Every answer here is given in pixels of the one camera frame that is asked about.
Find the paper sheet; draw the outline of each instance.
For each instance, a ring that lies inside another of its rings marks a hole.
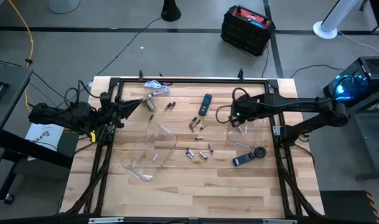
[[[63,127],[57,126],[55,124],[32,124],[29,131],[26,134],[25,139],[34,141],[36,144],[44,146],[48,149],[56,151],[58,148],[58,142],[63,133]],[[29,156],[28,161],[34,160],[35,158]]]

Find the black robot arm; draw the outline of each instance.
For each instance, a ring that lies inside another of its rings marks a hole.
[[[111,125],[116,128],[124,126],[123,118],[128,118],[141,104],[141,100],[111,102],[109,93],[100,96],[101,108],[98,110],[85,102],[78,102],[67,109],[49,107],[46,103],[32,106],[29,121],[35,124],[56,124],[71,129],[78,134],[86,134],[92,142],[99,142],[109,131]]]
[[[244,91],[245,94],[235,99],[237,90]],[[229,120],[233,127],[237,127],[246,121],[270,117],[283,111],[319,113],[317,116],[294,126],[276,127],[274,132],[280,136],[280,143],[285,146],[293,146],[301,134],[309,133],[324,126],[340,127],[347,124],[349,120],[345,105],[330,98],[285,98],[272,93],[250,96],[242,88],[236,88],[232,97]]]

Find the gray floor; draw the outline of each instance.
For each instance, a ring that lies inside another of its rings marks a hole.
[[[30,26],[49,27],[119,27],[142,28],[160,16],[161,0],[96,0],[82,1],[77,10],[64,15],[52,14],[43,0],[20,0],[16,6]],[[150,28],[202,28],[220,29],[223,14],[234,5],[264,14],[262,0],[177,0],[182,18],[176,22],[162,20]],[[277,29],[311,30],[335,4],[335,0],[269,0]],[[355,7],[340,25],[342,30],[371,30],[375,24],[366,10]],[[0,7],[0,26],[21,26],[19,18],[8,4]],[[34,64],[32,68],[57,91],[64,93],[75,86],[78,79],[89,82],[128,43],[135,33],[74,33],[33,32]],[[379,35],[353,35],[352,38],[379,50]],[[322,40],[313,35],[277,35],[279,58],[285,78],[298,68],[328,64],[346,68],[359,56],[375,52],[357,45],[344,37]],[[0,60],[24,64],[30,50],[26,32],[0,31]],[[266,77],[275,78],[276,69],[271,48]],[[101,75],[145,75],[235,77],[244,68],[246,77],[260,77],[266,54],[248,57],[224,43],[219,34],[143,33]],[[302,97],[322,96],[322,88],[337,72],[328,68],[310,68],[299,72],[297,92]],[[56,104],[62,99],[51,92],[36,77],[31,82],[50,96]],[[31,86],[27,89],[29,102],[50,102]],[[24,100],[18,102],[5,129],[24,136],[29,128]],[[365,152],[361,148],[352,123],[343,128],[322,128],[310,139],[316,159],[316,172],[321,190],[367,190],[379,210],[379,180],[357,182],[354,176],[369,169]],[[10,163],[0,167],[0,185]],[[11,192],[17,197],[12,205],[0,202],[0,219],[52,215],[63,195],[66,179],[43,179],[18,175]],[[28,204],[40,205],[28,207]]]

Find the clear plastic tray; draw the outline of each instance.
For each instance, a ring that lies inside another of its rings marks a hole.
[[[235,146],[239,146],[244,151],[248,152],[261,145],[261,135],[264,119],[256,119],[252,122],[245,122],[234,128],[231,123],[228,125],[227,140]]]
[[[134,147],[122,151],[121,165],[137,178],[150,181],[170,158],[176,144],[175,134],[160,124],[150,123]]]

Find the wooden tabletop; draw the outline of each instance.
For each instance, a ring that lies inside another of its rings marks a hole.
[[[109,80],[110,77],[95,77],[91,92],[99,95],[107,91]],[[278,83],[281,95],[297,97],[293,79],[278,79]],[[215,119],[217,108],[232,102],[232,90],[237,86],[174,83],[169,94],[152,98],[156,106],[154,113],[149,112],[144,105],[139,105],[128,120],[123,120],[124,128],[116,130],[102,215],[284,218],[269,119],[257,120],[256,128],[252,130],[256,136],[254,144],[266,148],[266,157],[238,167],[233,165],[232,159],[246,151],[227,139],[227,133],[230,132],[228,124],[220,124]],[[241,84],[240,87],[250,95],[264,93],[263,85]],[[144,88],[143,83],[125,83],[123,99],[139,99],[150,92],[152,90]],[[207,115],[201,118],[202,124],[207,124],[207,127],[200,131],[199,124],[192,133],[188,124],[194,116],[199,117],[200,104],[206,93],[213,96]],[[174,109],[165,111],[164,107],[173,101],[176,102]],[[95,108],[100,107],[98,99],[90,97],[89,102]],[[218,117],[227,118],[228,109],[222,110]],[[146,130],[152,114],[152,122],[171,130],[177,136],[177,144],[160,173],[152,181],[145,182],[130,174],[122,163],[126,162],[123,155],[133,148],[133,139]],[[284,117],[286,124],[302,121],[301,113],[285,112]],[[203,136],[204,139],[195,141],[197,136]],[[207,149],[209,142],[214,146],[213,153]],[[86,144],[88,140],[81,140],[77,147]],[[308,143],[298,141],[297,144],[309,149]],[[185,154],[187,147],[193,150],[194,159],[189,159]],[[74,157],[61,212],[68,210],[87,187],[95,148],[93,145]],[[199,156],[200,151],[208,156],[207,160]],[[298,187],[314,208],[324,213],[310,155],[297,147],[292,147],[291,152]],[[98,196],[97,191],[98,188],[95,189],[92,208]],[[289,187],[288,194],[292,211],[295,212]]]

